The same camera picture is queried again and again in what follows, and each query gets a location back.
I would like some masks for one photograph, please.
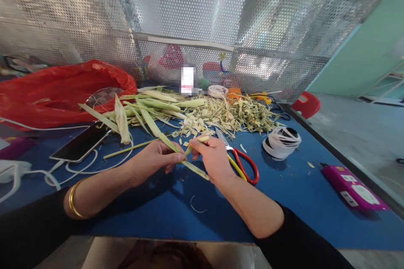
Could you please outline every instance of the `spool of string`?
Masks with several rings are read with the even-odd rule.
[[[274,160],[283,161],[299,147],[301,142],[300,135],[293,128],[277,127],[262,142],[262,146]]]

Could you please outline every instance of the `red plastic bag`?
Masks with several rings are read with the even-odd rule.
[[[77,105],[97,90],[118,87],[121,95],[137,93],[135,79],[120,68],[99,60],[55,66],[0,83],[0,116],[34,128],[49,128],[95,118]],[[114,110],[115,100],[94,109]],[[5,122],[13,128],[27,130]]]

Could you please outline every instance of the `black sleeve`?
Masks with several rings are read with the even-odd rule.
[[[255,239],[273,269],[349,268],[351,264],[289,208],[282,205],[285,221],[271,236]]]
[[[63,198],[69,188],[0,216],[0,268],[33,268],[79,227]]]

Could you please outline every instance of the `green wall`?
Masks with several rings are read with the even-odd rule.
[[[357,97],[400,63],[392,51],[403,35],[404,0],[383,0],[308,90]],[[404,98],[404,86],[388,97]]]

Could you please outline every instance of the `blue tabletop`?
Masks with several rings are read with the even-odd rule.
[[[258,133],[238,132],[231,142],[237,148],[242,143],[257,164],[260,181],[256,187],[292,209],[336,248],[404,250],[404,222],[393,211],[373,212],[365,216],[349,209],[323,177],[319,163],[342,164],[298,122],[291,120],[285,124],[297,130],[302,137],[299,149],[285,161],[274,161],[265,153],[261,146],[265,136]],[[173,131],[167,125],[162,130]],[[49,170],[55,161],[48,157],[81,131],[42,133],[38,144],[18,160],[32,163],[32,170]],[[130,131],[135,144],[151,139],[139,127]],[[123,147],[116,137],[107,138],[97,148],[99,156],[88,171],[101,170],[121,161],[124,155],[107,161],[102,159],[104,155],[120,149]],[[71,165],[71,168],[82,169],[93,157],[94,153],[91,153],[82,163]],[[204,169],[201,161],[194,164]],[[246,162],[244,167],[253,178]],[[62,166],[54,172],[54,176],[62,181],[71,173]],[[54,192],[55,188],[49,187],[43,177],[43,174],[24,176],[18,192],[0,204],[0,214]],[[73,185],[83,177],[77,176],[64,185]],[[11,184],[0,184],[0,196],[10,189]],[[192,209],[190,202],[193,196],[193,207],[198,211],[207,211],[200,214]],[[172,173],[164,175],[160,171],[147,183],[117,198],[100,215],[87,222],[85,234],[239,243],[251,243],[253,240],[241,218],[215,186],[179,165]]]

